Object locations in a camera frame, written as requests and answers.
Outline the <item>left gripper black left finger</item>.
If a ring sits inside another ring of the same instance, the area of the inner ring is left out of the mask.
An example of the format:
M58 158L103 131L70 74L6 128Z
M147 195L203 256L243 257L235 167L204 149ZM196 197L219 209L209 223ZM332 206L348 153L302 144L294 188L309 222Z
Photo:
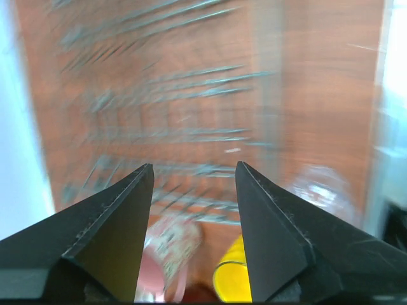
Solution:
M132 302L153 194L145 164L1 242L3 302Z

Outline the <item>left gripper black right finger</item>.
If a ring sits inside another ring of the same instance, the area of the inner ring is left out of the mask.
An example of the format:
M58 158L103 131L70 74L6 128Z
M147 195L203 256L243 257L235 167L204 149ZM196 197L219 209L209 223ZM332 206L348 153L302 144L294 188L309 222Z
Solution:
M406 254L244 162L237 201L255 302L404 302Z

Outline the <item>yellow mug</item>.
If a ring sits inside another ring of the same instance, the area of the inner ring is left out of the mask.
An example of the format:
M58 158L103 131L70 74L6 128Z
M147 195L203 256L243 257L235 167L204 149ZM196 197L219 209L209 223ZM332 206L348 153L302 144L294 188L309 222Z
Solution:
M242 235L222 256L214 270L212 283L217 296L223 302L252 302Z

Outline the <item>clear glass cup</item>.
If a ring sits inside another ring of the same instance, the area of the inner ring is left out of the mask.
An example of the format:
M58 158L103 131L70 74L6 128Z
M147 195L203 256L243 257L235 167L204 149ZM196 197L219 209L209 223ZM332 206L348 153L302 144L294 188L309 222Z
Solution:
M348 191L348 182L330 167L307 165L286 189L355 227L361 226L361 216Z

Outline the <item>pink patterned mug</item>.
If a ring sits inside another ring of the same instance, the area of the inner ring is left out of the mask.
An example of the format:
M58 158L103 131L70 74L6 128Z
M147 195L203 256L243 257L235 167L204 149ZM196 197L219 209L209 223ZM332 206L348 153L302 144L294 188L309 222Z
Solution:
M165 302L175 283L172 302L181 302L188 268L202 243L202 232L191 217L170 213L148 227L142 253L135 302Z

